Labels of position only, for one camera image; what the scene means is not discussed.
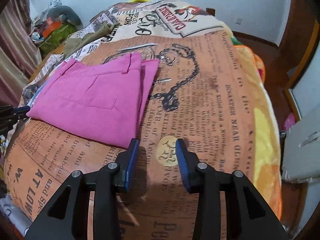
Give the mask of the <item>pink pants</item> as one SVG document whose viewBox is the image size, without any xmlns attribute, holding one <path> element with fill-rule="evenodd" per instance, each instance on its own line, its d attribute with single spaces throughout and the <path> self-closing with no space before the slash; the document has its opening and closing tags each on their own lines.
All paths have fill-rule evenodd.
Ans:
<svg viewBox="0 0 320 240">
<path fill-rule="evenodd" d="M 159 60 L 128 53 L 88 66 L 71 59 L 47 80 L 27 116 L 107 145 L 137 136 Z"/>
</svg>

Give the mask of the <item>wall power socket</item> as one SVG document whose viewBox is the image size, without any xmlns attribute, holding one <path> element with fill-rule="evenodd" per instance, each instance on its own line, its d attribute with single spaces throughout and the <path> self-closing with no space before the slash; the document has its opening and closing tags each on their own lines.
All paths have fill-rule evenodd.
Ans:
<svg viewBox="0 0 320 240">
<path fill-rule="evenodd" d="M 235 23 L 238 24 L 238 25 L 240 25 L 240 24 L 242 23 L 242 18 L 237 18 L 237 19 L 235 20 Z"/>
</svg>

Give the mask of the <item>orange yellow blanket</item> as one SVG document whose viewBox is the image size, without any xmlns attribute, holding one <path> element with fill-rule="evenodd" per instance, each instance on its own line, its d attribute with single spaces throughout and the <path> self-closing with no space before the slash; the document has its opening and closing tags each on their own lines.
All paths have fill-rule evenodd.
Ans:
<svg viewBox="0 0 320 240">
<path fill-rule="evenodd" d="M 255 155 L 253 184 L 277 218 L 282 215 L 279 128 L 271 99 L 264 87 L 266 70 L 263 60 L 251 48 L 238 41 L 229 26 L 222 24 L 231 38 L 249 80 L 254 97 Z"/>
</svg>

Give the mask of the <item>newspaper print bed cover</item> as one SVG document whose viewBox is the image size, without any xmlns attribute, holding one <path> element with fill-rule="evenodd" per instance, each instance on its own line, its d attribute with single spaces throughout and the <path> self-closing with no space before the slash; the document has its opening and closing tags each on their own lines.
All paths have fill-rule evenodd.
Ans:
<svg viewBox="0 0 320 240">
<path fill-rule="evenodd" d="M 128 53 L 159 60 L 137 133 L 142 152 L 133 189 L 119 197 L 123 239 L 191 239 L 197 197 L 178 176 L 177 139 L 217 170 L 240 169 L 253 182 L 254 97 L 239 54 L 222 21 L 186 2 L 117 3 L 91 24 L 104 20 L 120 26 L 67 61 L 95 66 Z M 37 119 L 10 135 L 4 181 L 29 220 L 73 170 L 96 171 L 122 150 Z"/>
</svg>

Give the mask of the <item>wooden door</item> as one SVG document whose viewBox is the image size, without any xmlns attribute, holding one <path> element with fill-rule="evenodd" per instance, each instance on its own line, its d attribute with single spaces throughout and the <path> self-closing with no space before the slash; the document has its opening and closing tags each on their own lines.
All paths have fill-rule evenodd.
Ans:
<svg viewBox="0 0 320 240">
<path fill-rule="evenodd" d="M 292 89 L 306 72 L 319 44 L 319 19 L 310 0 L 290 0 L 289 15 L 279 50 L 286 71 L 285 89 Z"/>
</svg>

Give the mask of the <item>olive green garment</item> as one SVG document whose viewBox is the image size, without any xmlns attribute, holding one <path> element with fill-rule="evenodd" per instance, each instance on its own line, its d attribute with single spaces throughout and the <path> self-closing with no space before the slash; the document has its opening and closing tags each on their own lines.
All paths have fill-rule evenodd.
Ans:
<svg viewBox="0 0 320 240">
<path fill-rule="evenodd" d="M 82 38 L 71 38 L 69 37 L 63 49 L 63 58 L 71 56 L 73 53 L 77 52 L 79 49 L 85 45 L 98 40 L 106 35 L 110 34 L 115 27 L 120 26 L 120 23 L 110 24 L 108 22 L 103 22 L 102 26 L 95 33 L 87 33 Z"/>
</svg>

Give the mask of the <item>grey plush toy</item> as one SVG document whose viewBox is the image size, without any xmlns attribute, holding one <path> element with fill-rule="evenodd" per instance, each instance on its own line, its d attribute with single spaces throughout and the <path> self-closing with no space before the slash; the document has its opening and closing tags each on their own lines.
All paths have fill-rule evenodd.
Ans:
<svg viewBox="0 0 320 240">
<path fill-rule="evenodd" d="M 47 19 L 55 21 L 58 18 L 62 23 L 70 23 L 76 28 L 83 27 L 80 17 L 75 13 L 75 11 L 66 5 L 59 5 L 48 10 Z"/>
</svg>

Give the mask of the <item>orange box in basket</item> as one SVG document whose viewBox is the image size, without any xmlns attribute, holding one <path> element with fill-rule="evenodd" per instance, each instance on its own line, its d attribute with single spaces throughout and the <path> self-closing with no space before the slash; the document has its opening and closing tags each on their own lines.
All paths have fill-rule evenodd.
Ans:
<svg viewBox="0 0 320 240">
<path fill-rule="evenodd" d="M 62 22 L 57 21 L 53 22 L 51 25 L 47 26 L 46 29 L 43 31 L 42 35 L 44 38 L 48 37 L 53 31 L 61 27 Z"/>
</svg>

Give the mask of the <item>white suitcase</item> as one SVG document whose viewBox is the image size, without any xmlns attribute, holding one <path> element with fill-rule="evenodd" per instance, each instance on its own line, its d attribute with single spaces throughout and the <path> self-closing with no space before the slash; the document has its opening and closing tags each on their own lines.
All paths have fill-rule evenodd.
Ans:
<svg viewBox="0 0 320 240">
<path fill-rule="evenodd" d="M 287 132 L 282 179 L 302 183 L 319 177 L 319 114 L 309 113 Z"/>
</svg>

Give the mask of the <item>striped red curtain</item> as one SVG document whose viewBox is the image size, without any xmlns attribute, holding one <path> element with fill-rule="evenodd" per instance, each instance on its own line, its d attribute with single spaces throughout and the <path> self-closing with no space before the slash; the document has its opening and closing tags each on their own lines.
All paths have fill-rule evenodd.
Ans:
<svg viewBox="0 0 320 240">
<path fill-rule="evenodd" d="M 9 0 L 1 12 L 1 105 L 19 105 L 23 88 L 42 61 L 30 33 L 29 0 Z"/>
</svg>

